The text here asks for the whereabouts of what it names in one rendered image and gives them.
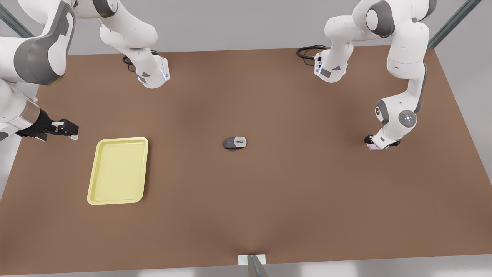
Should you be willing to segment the yellow rectangular tray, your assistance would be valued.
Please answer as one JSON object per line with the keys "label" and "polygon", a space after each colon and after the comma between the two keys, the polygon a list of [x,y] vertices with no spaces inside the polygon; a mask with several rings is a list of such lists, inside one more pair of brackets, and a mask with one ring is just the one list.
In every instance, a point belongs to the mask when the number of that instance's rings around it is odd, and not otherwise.
{"label": "yellow rectangular tray", "polygon": [[108,138],[96,146],[87,202],[130,204],[144,195],[149,141],[145,137]]}

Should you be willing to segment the grey computer mouse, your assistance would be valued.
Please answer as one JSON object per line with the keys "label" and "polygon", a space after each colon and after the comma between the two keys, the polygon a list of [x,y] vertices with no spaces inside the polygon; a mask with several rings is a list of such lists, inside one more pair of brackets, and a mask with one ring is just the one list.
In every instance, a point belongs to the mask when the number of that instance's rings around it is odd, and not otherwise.
{"label": "grey computer mouse", "polygon": [[227,137],[223,140],[223,148],[228,151],[237,151],[239,149],[245,148],[247,145],[247,140],[245,137]]}

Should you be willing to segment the silver frame post with foot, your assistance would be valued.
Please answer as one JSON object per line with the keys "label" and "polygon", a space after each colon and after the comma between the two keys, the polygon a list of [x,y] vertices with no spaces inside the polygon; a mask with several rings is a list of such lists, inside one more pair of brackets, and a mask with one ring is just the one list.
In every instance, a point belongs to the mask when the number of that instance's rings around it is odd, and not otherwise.
{"label": "silver frame post with foot", "polygon": [[239,255],[238,265],[247,266],[248,277],[269,277],[264,267],[266,265],[265,254]]}

